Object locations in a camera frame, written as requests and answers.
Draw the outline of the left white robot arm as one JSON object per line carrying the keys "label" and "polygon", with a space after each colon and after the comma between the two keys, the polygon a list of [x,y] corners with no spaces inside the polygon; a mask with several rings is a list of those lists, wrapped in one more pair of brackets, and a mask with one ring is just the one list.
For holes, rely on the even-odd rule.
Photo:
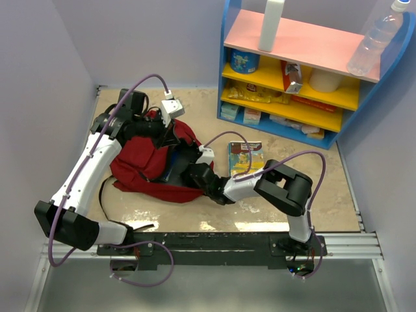
{"label": "left white robot arm", "polygon": [[159,112],[151,118],[140,110],[146,94],[123,89],[114,108],[95,118],[84,151],[63,186],[49,201],[39,201],[34,208],[48,237],[50,254],[55,241],[82,251],[99,244],[111,244],[120,255],[133,251],[135,240],[128,235],[131,227],[120,222],[97,222],[87,215],[94,190],[127,141],[143,137],[158,147],[174,143],[175,118],[184,110],[171,90],[165,90],[164,96]]}

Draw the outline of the white bottle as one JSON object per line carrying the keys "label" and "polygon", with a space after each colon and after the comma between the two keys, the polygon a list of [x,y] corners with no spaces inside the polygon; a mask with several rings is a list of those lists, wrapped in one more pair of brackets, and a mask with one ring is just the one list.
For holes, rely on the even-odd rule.
{"label": "white bottle", "polygon": [[258,50],[272,51],[284,4],[285,0],[268,0],[266,2]]}

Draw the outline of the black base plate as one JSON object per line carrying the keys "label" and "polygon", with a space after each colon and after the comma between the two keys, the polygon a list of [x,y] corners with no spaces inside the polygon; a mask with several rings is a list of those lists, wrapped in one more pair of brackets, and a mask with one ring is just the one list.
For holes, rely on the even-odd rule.
{"label": "black base plate", "polygon": [[135,247],[102,245],[97,254],[109,256],[117,265],[132,260],[140,270],[175,264],[308,272],[313,269],[311,260],[328,253],[323,236],[299,243],[287,232],[142,232],[131,240]]}

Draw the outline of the yellow snack bag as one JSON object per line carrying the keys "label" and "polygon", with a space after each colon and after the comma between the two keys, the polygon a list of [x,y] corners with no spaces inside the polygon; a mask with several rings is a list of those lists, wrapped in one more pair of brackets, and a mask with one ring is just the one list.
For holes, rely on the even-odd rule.
{"label": "yellow snack bag", "polygon": [[231,81],[229,83],[227,97],[255,103],[281,103],[285,105],[291,99],[291,96],[284,92],[242,81]]}

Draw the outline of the lower book under booklet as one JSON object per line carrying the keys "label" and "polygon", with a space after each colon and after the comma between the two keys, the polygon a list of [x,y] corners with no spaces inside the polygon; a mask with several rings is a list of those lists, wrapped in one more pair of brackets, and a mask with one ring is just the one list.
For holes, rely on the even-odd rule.
{"label": "lower book under booklet", "polygon": [[229,154],[229,175],[234,177],[236,174],[247,171],[251,163],[249,173],[254,173],[262,169],[265,165],[263,144],[261,141],[249,141],[250,152],[243,141],[231,141],[228,144]]}

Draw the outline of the blue round tin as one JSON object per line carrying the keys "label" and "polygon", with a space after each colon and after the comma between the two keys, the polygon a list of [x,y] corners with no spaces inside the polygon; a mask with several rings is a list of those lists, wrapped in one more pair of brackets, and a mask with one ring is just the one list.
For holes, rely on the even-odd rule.
{"label": "blue round tin", "polygon": [[234,72],[241,74],[251,74],[257,71],[260,56],[255,53],[231,50],[230,66]]}

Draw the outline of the red flat box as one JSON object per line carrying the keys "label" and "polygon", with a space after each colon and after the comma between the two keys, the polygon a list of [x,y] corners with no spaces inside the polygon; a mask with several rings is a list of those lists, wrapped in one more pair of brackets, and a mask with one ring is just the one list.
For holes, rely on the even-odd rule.
{"label": "red flat box", "polygon": [[326,111],[326,112],[330,112],[330,113],[334,113],[337,110],[337,107],[333,106],[333,105],[329,105],[320,101],[315,101],[312,99],[307,99],[304,97],[300,97],[300,96],[296,96],[296,95],[292,95],[291,99],[293,101],[299,102],[301,104],[304,105],[308,105],[310,107],[314,107],[316,109],[322,110],[322,111]]}

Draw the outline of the red backpack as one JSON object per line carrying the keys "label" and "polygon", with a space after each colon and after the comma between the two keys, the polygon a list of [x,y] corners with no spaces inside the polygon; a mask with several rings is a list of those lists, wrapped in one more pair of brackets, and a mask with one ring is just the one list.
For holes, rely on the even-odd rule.
{"label": "red backpack", "polygon": [[200,141],[194,131],[184,122],[175,124],[175,133],[180,139],[176,146],[167,146],[157,149],[150,138],[135,137],[129,139],[129,126],[135,120],[144,117],[160,118],[156,111],[146,112],[143,115],[132,115],[132,120],[125,120],[118,138],[123,144],[121,152],[110,164],[112,177],[116,179],[113,185],[123,192],[142,193],[158,200],[170,203],[188,203],[200,196],[203,192],[184,184],[181,174],[177,185],[170,185],[164,181],[164,176],[170,167],[170,159],[174,151],[179,156],[195,154]]}

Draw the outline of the clear plastic water bottle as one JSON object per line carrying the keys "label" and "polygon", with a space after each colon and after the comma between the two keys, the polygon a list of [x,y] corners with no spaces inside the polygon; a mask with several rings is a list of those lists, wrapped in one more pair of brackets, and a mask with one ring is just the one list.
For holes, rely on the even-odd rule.
{"label": "clear plastic water bottle", "polygon": [[401,28],[409,4],[410,1],[395,0],[389,10],[374,21],[346,66],[349,73],[363,77],[373,69]]}

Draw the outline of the blue wooden shelf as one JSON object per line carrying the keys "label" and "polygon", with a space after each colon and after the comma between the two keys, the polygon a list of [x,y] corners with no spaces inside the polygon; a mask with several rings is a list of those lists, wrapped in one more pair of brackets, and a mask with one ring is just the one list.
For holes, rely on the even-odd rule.
{"label": "blue wooden shelf", "polygon": [[[377,65],[368,75],[356,77],[347,72],[346,65],[362,40],[362,35],[283,18],[274,49],[264,52],[257,48],[262,22],[262,13],[242,9],[240,1],[225,2],[220,35],[217,107],[220,109],[223,102],[228,102],[241,108],[261,111],[260,122],[253,126],[254,129],[326,150],[340,139],[371,98],[386,89],[383,83],[400,62],[415,30],[415,14],[405,12],[400,30],[382,53]],[[233,71],[230,66],[232,49],[258,54],[260,59],[257,71],[251,74]],[[330,113],[296,101],[285,105],[228,98],[231,81],[244,81],[283,91],[282,60],[302,67],[304,85],[300,97],[333,105],[337,110]],[[309,85],[313,68],[343,75],[339,88],[332,93],[313,90]],[[272,122],[269,119],[271,114],[322,128],[325,136],[322,140],[307,138],[300,131]]]}

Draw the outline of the red snack box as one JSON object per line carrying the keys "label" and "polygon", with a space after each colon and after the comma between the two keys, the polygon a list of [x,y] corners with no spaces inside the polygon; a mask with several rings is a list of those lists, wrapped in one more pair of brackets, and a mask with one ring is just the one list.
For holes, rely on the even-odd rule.
{"label": "red snack box", "polygon": [[283,88],[288,94],[298,94],[303,87],[301,67],[297,63],[281,61]]}

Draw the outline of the blue treehouse book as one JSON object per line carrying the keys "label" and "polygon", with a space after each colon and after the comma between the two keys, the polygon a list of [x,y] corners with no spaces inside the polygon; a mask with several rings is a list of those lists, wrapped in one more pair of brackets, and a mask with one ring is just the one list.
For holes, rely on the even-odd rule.
{"label": "blue treehouse book", "polygon": [[164,181],[170,185],[177,185],[180,180],[180,174],[179,152],[174,151],[170,159],[170,167],[164,176]]}

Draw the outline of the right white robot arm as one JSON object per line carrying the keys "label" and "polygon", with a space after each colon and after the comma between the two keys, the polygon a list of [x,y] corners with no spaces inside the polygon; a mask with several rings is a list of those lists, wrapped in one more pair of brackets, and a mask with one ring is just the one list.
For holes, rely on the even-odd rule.
{"label": "right white robot arm", "polygon": [[287,215],[289,246],[296,255],[305,255],[313,247],[307,207],[312,200],[309,176],[278,161],[240,179],[220,177],[205,163],[190,164],[181,174],[186,185],[196,187],[219,205],[230,205],[245,198],[261,197]]}

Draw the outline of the pink tissue pack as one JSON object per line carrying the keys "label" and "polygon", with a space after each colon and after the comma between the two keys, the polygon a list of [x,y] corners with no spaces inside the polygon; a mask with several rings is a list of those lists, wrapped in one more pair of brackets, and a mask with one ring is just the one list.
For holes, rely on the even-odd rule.
{"label": "pink tissue pack", "polygon": [[243,124],[258,125],[261,119],[261,111],[248,107],[244,108]]}

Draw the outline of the aluminium rail frame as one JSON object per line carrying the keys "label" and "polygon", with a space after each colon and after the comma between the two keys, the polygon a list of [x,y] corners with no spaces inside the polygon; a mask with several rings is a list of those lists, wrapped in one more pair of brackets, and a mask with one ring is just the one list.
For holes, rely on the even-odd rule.
{"label": "aluminium rail frame", "polygon": [[[27,311],[395,311],[375,233],[364,230],[343,158],[325,152],[327,172],[313,221],[328,244],[318,272],[305,281],[261,266],[182,266],[137,272],[135,287],[111,278],[109,257],[74,252],[58,268],[42,254]],[[173,204],[107,185],[90,218],[111,218],[150,234],[173,231],[285,231],[285,216],[260,199],[221,207],[207,198]]]}

